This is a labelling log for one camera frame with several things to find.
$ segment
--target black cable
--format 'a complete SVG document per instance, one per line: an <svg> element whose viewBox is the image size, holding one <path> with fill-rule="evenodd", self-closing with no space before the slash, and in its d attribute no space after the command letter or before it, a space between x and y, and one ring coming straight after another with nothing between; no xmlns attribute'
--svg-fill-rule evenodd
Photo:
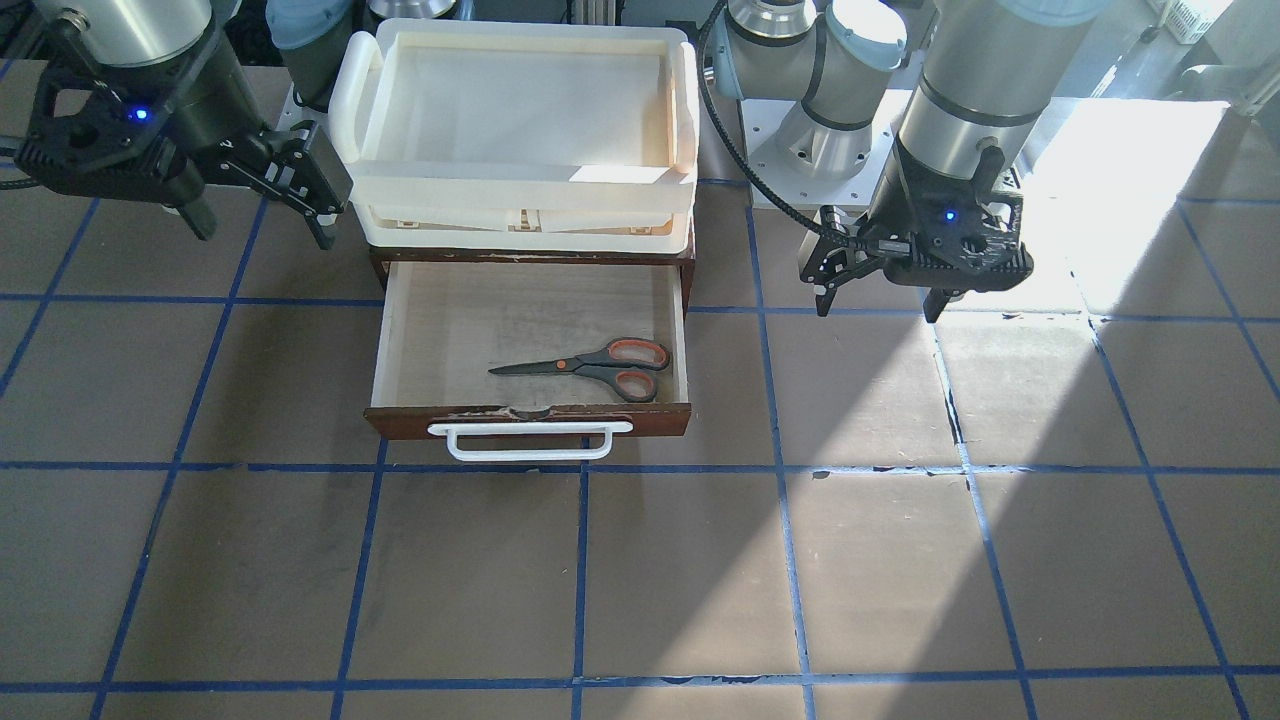
<svg viewBox="0 0 1280 720"><path fill-rule="evenodd" d="M712 26L714 26L716 20L719 19L721 13L724 12L724 6L727 4L728 0L717 0L716 6L712 8L710 17L707 18L707 23L703 24L703 29L698 33L698 58L699 58L698 88L701 91L703 104L707 106L707 115L712 119L712 126L716 128L716 135L719 136L721 142L724 143L724 149L728 150L728 154L733 159L733 163L737 165L740 170L742 170L742 174L746 176L746 179L750 181L750 183L754 184L760 191L760 193L764 195L764 197L768 199L768 201L772 202L778 210L782 210L788 218L791 218L796 223L800 223L800 225L803 225L805 229L817 233L824 240L835 242L836 245L860 250L861 247L859 246L859 243L852 242L852 238L850 236L831 228L826 228L813 222L808 215L805 215L800 210L796 210L795 206L792 206L790 202L780 197L778 193L773 192L773 188L765 184L764 179L762 179L760 176L755 174L755 170L751 169L751 164L746 161L746 158L744 158L741 152L739 152L737 147L733 145L733 138L731 138L728 136L728 131L724 129L724 123L721 120L719 113L716 111L716 104L712 101L712 91L707 85L707 73L703 72L701 59L705 58L707 55L708 41L710 40L712 35Z"/></svg>
<svg viewBox="0 0 1280 720"><path fill-rule="evenodd" d="M0 181L0 190L27 190L28 187L40 187L40 182L32 178Z"/></svg>

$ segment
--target tray handle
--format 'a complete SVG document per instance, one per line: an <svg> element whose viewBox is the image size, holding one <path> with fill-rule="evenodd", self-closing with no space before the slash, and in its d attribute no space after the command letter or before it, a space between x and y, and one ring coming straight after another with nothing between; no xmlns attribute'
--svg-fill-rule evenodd
<svg viewBox="0 0 1280 720"><path fill-rule="evenodd" d="M671 100L672 110L675 115L675 137L672 137L672 167L676 168L678 173L691 173L698 168L698 131L699 131L699 117L698 110L701 106L698 97L698 82L676 82L677 73L678 77L687 77L689 68L695 72L701 72L700 65L695 61L694 49L687 42L680 45L680 61L678 69L672 73L671 83Z"/></svg>
<svg viewBox="0 0 1280 720"><path fill-rule="evenodd" d="M426 432L444 437L449 455L462 462L536 462L558 460L599 460L613 450L613 434L631 432L626 420L599 423L436 423ZM564 436L603 433L600 447L545 450L462 450L460 437L474 436Z"/></svg>
<svg viewBox="0 0 1280 720"><path fill-rule="evenodd" d="M338 79L329 100L329 138L342 161L353 165L360 161L360 143L356 142L356 113L366 91L369 76L383 67L383 51L367 32L357 32L347 42Z"/></svg>

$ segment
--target metal mounting plate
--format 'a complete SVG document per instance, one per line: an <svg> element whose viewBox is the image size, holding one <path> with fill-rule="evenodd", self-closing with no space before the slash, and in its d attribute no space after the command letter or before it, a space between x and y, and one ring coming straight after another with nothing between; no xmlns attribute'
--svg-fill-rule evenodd
<svg viewBox="0 0 1280 720"><path fill-rule="evenodd" d="M795 102L790 100L744 100L742 133L746 138L746 158L751 169L782 196L783 200L801 210L817 210L820 205L836 205L850 213L861 213L870 205L876 183L879 182L884 161L893 147L892 124L902 117L906 101L911 94L906 90L890 90L881 101L879 111L872 120L876 131L872 151L861 172L846 181L818 181L794 169L782 156L782 150L773 142L773 133L782 124ZM751 188L751 204L755 208L773 208L759 190Z"/></svg>

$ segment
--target scissor blade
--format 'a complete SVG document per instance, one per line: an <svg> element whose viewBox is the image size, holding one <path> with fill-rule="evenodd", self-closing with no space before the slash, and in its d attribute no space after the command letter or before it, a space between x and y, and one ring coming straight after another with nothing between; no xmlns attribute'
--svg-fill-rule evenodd
<svg viewBox="0 0 1280 720"><path fill-rule="evenodd" d="M503 365L502 368L490 368L489 372L495 375L543 375L547 373L563 373L564 370L557 365L556 360L552 360L549 363Z"/></svg>

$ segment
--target scissor handle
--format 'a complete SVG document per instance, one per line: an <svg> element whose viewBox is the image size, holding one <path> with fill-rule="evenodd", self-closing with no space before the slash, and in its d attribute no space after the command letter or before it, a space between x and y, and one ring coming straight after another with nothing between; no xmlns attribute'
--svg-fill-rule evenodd
<svg viewBox="0 0 1280 720"><path fill-rule="evenodd" d="M644 368L666 370L671 365L671 352L662 345L643 337L613 338L602 350L577 359L585 365L604 368Z"/></svg>
<svg viewBox="0 0 1280 720"><path fill-rule="evenodd" d="M582 365L573 373L603 382L627 402L650 402L658 396L658 378L649 370Z"/></svg>

